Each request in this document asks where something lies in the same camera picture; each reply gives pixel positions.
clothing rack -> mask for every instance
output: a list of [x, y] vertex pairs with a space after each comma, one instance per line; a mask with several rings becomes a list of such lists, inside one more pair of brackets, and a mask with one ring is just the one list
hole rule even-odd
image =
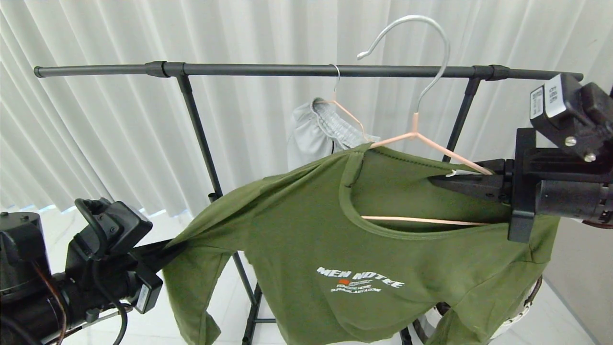
[[[153, 77], [177, 78], [179, 89], [191, 118], [196, 138], [200, 145], [200, 151], [204, 158], [208, 175], [213, 184], [213, 193], [208, 195], [211, 202], [223, 196], [221, 184], [215, 170], [215, 164], [211, 156], [207, 138], [205, 136], [196, 101], [192, 92], [189, 76], [293, 76], [293, 77], [407, 77], [429, 78], [434, 77], [440, 66], [360, 66], [338, 65], [338, 70], [332, 65], [315, 64], [193, 64], [183, 62], [153, 61], [145, 64], [111, 64], [94, 66], [61, 66], [34, 68], [34, 74], [39, 78], [56, 76], [99, 76], [110, 74], [145, 74]], [[443, 73], [443, 78], [467, 78], [468, 83], [464, 91], [464, 99], [455, 119], [454, 127], [447, 143], [447, 149], [453, 151], [462, 132], [462, 128], [468, 116], [468, 111], [477, 93], [481, 81], [494, 81], [504, 79], [532, 79], [548, 80], [560, 72], [539, 71], [531, 69], [511, 69], [497, 64], [488, 66], [449, 66]], [[568, 73], [581, 81], [583, 74]], [[449, 162], [448, 156], [443, 161]], [[232, 255], [238, 269], [240, 279], [243, 282], [249, 300], [251, 310], [247, 318], [243, 345], [251, 345], [256, 324], [275, 323], [275, 319], [262, 319], [258, 317], [262, 290], [259, 284], [255, 289], [245, 273], [245, 267], [238, 253]], [[400, 332], [403, 345], [411, 344], [408, 329]]]

white floor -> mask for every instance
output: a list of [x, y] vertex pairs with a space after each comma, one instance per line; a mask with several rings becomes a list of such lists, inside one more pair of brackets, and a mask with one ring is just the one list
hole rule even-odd
[[[47, 243], [47, 252], [51, 270], [64, 271], [66, 249], [74, 234], [85, 227], [86, 222], [77, 211], [60, 213], [57, 209], [47, 209], [40, 213]], [[151, 218], [153, 230], [141, 244], [162, 241], [176, 236], [191, 220], [187, 213], [171, 218], [159, 214]], [[252, 286], [255, 275], [251, 267], [243, 260]], [[209, 313], [219, 324], [222, 334], [216, 344], [241, 344], [245, 331], [245, 320], [249, 313], [249, 300], [243, 289], [236, 267], [232, 260], [226, 266], [213, 293]], [[273, 317], [268, 305], [263, 302], [259, 317]], [[156, 307], [147, 314], [138, 312], [128, 314], [128, 332], [122, 344], [180, 345], [185, 344], [175, 325], [166, 291], [162, 289]], [[102, 345], [112, 344], [120, 327], [120, 320], [114, 317], [93, 325], [68, 337], [67, 345]], [[412, 333], [413, 343], [421, 345]], [[284, 344], [275, 324], [260, 324], [256, 327], [253, 344]], [[378, 341], [380, 345], [400, 345], [400, 338]], [[577, 345], [594, 344], [577, 320], [554, 294], [547, 284], [543, 284], [535, 304], [516, 327], [491, 342], [493, 345]]]

curtain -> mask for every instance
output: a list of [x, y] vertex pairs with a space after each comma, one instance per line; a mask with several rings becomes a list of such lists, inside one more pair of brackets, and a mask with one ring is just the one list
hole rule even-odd
[[[582, 72], [613, 82], [613, 2], [507, 1], [2, 1], [0, 2], [0, 203], [55, 204], [104, 196], [152, 214], [200, 212], [212, 192], [176, 80], [150, 76], [38, 79], [33, 66], [189, 63], [438, 65], [446, 30], [450, 66], [502, 64]], [[288, 120], [333, 77], [192, 76], [224, 192], [287, 171]], [[338, 101], [369, 133], [410, 127], [409, 110], [430, 79], [342, 78]], [[511, 158], [515, 129], [529, 126], [528, 95], [542, 82], [482, 82], [456, 152]], [[420, 129], [446, 145], [466, 80], [440, 80], [420, 107]], [[414, 142], [393, 149], [441, 159]]]

green t-shirt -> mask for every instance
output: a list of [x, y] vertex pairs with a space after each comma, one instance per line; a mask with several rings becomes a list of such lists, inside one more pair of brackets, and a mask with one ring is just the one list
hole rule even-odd
[[369, 146], [238, 188], [171, 242], [189, 242], [164, 268], [188, 343], [209, 345], [219, 335], [206, 308], [236, 250], [245, 251], [291, 345], [389, 338], [441, 301], [452, 310], [428, 345], [487, 342], [514, 316], [550, 259], [559, 218], [538, 216], [528, 244], [507, 241], [508, 206], [427, 180], [466, 167]]

silver metal hook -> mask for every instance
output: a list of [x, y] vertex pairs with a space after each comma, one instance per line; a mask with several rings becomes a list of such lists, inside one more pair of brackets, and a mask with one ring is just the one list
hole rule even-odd
[[443, 76], [443, 72], [445, 71], [445, 69], [447, 68], [447, 64], [449, 63], [449, 55], [451, 53], [451, 44], [449, 43], [447, 34], [445, 34], [445, 31], [443, 30], [443, 28], [434, 19], [430, 17], [426, 17], [425, 15], [407, 15], [402, 18], [398, 18], [394, 20], [390, 25], [388, 25], [385, 29], [383, 29], [381, 33], [379, 33], [379, 36], [377, 36], [377, 38], [370, 45], [367, 51], [361, 52], [357, 55], [357, 59], [361, 60], [365, 58], [366, 56], [369, 56], [373, 52], [377, 44], [379, 44], [379, 41], [383, 38], [383, 36], [387, 34], [388, 31], [390, 31], [394, 26], [402, 24], [406, 21], [422, 21], [426, 24], [432, 25], [441, 35], [441, 38], [443, 39], [445, 43], [445, 51], [444, 51], [443, 63], [441, 65], [441, 68], [438, 70], [438, 73], [436, 73], [436, 76], [434, 77], [432, 82], [430, 82], [428, 86], [426, 86], [425, 89], [421, 92], [421, 94], [419, 94], [419, 99], [417, 99], [417, 106], [416, 106], [416, 110], [414, 111], [414, 113], [419, 113], [419, 104], [421, 103], [422, 97], [424, 97], [426, 92], [428, 92], [428, 90], [431, 89], [434, 86], [434, 84], [436, 84], [436, 82], [441, 78], [441, 76]]
[[334, 66], [334, 68], [336, 68], [336, 69], [337, 69], [337, 72], [338, 72], [337, 83], [336, 83], [336, 84], [334, 84], [334, 94], [336, 94], [336, 93], [337, 93], [337, 86], [338, 86], [338, 83], [341, 81], [341, 70], [340, 70], [340, 69], [338, 69], [338, 66], [337, 66], [337, 65], [335, 65], [335, 64], [333, 64], [333, 63], [331, 63], [330, 65], [331, 65], [331, 66]]

